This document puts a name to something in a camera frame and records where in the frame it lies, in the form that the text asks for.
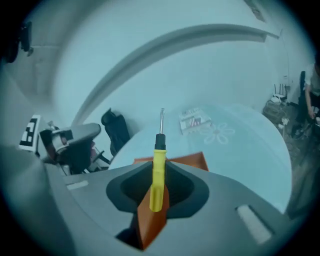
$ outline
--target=white table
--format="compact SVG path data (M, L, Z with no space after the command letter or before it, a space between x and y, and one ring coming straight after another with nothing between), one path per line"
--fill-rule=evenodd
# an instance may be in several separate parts
M182 135L179 114L200 107L212 127ZM152 157L158 122L135 134L113 159L109 170ZM203 152L210 172L234 179L284 213L292 189L288 149L276 127L262 114L242 105L184 106L164 115L167 158Z

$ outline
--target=flower drawing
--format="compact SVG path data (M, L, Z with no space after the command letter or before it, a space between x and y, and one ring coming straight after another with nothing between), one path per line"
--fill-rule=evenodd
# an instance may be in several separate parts
M200 134L206 136L203 140L205 144L211 144L216 139L220 144L225 145L229 142L228 137L234 135L235 132L234 129L228 128L225 122L218 126L212 123L210 127L204 127L200 130Z

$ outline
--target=round table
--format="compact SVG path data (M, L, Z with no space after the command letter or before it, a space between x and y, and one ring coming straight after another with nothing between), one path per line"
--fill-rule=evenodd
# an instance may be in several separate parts
M193 107L210 116L212 126L182 135L179 114ZM152 157L159 127L160 118L135 134L109 170ZM203 152L210 172L242 183L285 212L292 189L290 156L281 134L262 114L239 104L185 106L165 112L163 133L168 159Z

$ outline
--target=screwdriver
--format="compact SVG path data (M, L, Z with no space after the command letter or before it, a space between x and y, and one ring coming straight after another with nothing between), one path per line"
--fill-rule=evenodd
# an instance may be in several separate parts
M153 212L162 209L165 189L166 136L164 135L165 109L160 112L160 132L155 136L152 165L152 184L150 187L149 208Z

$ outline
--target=person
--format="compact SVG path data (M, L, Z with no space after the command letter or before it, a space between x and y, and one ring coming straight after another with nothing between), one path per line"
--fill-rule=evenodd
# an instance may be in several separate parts
M300 138L304 131L306 118L313 120L316 117L313 107L320 109L320 53L315 55L315 62L305 70L304 90L299 98L296 125L292 127L291 136Z

